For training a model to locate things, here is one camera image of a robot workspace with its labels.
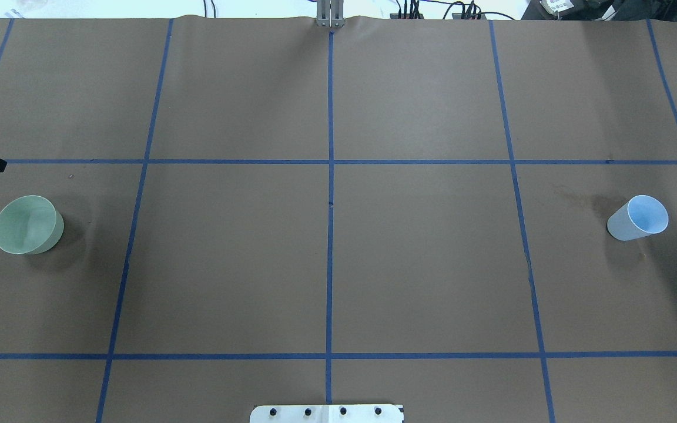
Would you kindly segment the green ceramic bowl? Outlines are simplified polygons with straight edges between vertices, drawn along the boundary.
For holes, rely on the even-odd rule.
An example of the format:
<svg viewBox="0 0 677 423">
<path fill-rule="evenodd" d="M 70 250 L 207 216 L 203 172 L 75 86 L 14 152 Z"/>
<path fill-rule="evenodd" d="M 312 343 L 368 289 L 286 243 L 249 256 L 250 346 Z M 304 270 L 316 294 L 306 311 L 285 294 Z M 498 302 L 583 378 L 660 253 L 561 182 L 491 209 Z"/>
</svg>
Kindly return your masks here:
<svg viewBox="0 0 677 423">
<path fill-rule="evenodd" d="M 0 211 L 0 250 L 13 255 L 41 254 L 59 243 L 65 222 L 53 203 L 21 196 Z"/>
</svg>

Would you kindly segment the light blue plastic cup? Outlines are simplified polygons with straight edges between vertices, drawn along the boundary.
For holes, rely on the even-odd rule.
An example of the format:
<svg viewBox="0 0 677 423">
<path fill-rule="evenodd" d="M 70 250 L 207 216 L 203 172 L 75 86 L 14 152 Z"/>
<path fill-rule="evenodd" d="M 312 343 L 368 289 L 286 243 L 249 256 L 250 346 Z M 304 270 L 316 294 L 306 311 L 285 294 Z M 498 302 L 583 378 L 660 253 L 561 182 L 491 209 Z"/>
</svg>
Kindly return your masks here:
<svg viewBox="0 0 677 423">
<path fill-rule="evenodd" d="M 648 195 L 628 200 L 606 222 L 608 233 L 618 241 L 631 241 L 659 234 L 669 225 L 663 203 Z"/>
</svg>

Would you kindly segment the aluminium frame post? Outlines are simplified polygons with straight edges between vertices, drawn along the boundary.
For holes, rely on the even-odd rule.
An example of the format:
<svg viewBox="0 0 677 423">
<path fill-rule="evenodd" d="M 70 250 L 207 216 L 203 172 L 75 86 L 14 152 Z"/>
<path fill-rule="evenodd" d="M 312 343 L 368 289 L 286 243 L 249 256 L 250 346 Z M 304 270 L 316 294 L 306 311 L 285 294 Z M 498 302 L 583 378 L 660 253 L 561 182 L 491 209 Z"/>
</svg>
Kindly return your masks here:
<svg viewBox="0 0 677 423">
<path fill-rule="evenodd" d="M 316 25 L 319 28 L 341 28 L 346 24 L 343 0 L 317 0 Z"/>
</svg>

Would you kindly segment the white pedestal column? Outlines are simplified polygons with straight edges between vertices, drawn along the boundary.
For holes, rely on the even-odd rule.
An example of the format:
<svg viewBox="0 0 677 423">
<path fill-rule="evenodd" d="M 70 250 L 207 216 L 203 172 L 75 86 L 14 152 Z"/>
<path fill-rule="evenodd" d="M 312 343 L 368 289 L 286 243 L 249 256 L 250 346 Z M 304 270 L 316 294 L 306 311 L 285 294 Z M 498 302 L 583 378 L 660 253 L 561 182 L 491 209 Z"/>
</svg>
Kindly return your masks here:
<svg viewBox="0 0 677 423">
<path fill-rule="evenodd" d="M 314 404 L 257 406 L 250 422 L 404 422 L 403 406 L 394 404 Z"/>
</svg>

